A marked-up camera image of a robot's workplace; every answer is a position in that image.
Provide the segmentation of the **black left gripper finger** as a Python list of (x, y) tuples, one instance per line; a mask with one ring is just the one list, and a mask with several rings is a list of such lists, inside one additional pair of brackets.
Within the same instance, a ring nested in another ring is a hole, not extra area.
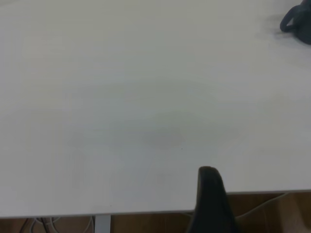
[(188, 233), (238, 233), (219, 171), (210, 166), (198, 170), (197, 197)]

